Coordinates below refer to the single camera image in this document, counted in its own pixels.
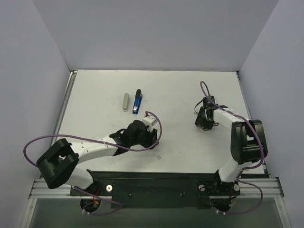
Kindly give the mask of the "blue stapler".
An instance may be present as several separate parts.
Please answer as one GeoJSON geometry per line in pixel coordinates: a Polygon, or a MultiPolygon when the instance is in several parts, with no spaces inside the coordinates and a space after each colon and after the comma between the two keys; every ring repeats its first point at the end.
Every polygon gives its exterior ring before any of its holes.
{"type": "Polygon", "coordinates": [[[141,101],[142,101],[142,97],[143,97],[143,95],[142,95],[141,89],[137,89],[136,94],[135,94],[133,109],[132,109],[133,114],[138,114],[140,105],[141,105],[141,101]]]}

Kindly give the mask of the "beige stapler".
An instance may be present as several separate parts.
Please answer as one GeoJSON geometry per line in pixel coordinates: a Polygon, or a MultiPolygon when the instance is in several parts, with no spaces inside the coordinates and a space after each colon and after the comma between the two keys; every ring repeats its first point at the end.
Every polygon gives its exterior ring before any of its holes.
{"type": "Polygon", "coordinates": [[[124,111],[128,110],[128,102],[129,102],[129,97],[130,95],[128,93],[125,93],[123,96],[123,104],[122,104],[122,109],[124,111]]]}

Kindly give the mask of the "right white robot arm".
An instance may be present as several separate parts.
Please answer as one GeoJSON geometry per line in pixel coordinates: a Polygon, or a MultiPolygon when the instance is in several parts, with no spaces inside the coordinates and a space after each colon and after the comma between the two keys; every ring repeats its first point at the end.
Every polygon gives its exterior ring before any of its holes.
{"type": "Polygon", "coordinates": [[[210,131],[222,125],[230,132],[231,158],[217,171],[218,179],[212,182],[213,191],[223,194],[229,189],[229,183],[235,182],[243,171],[260,166],[267,156],[263,123],[244,118],[225,105],[218,105],[213,96],[204,97],[198,104],[202,106],[196,112],[196,127],[210,131]]]}

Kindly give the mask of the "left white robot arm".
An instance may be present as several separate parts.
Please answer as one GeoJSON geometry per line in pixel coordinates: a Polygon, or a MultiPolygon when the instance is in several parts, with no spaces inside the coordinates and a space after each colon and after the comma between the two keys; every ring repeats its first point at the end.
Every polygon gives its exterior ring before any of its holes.
{"type": "Polygon", "coordinates": [[[36,165],[49,189],[68,184],[79,187],[88,196],[94,195],[98,184],[93,173],[79,169],[77,165],[100,157],[118,156],[137,145],[153,149],[160,136],[154,128],[156,123],[156,118],[146,116],[142,120],[134,120],[124,130],[93,142],[59,139],[37,160],[36,165]]]}

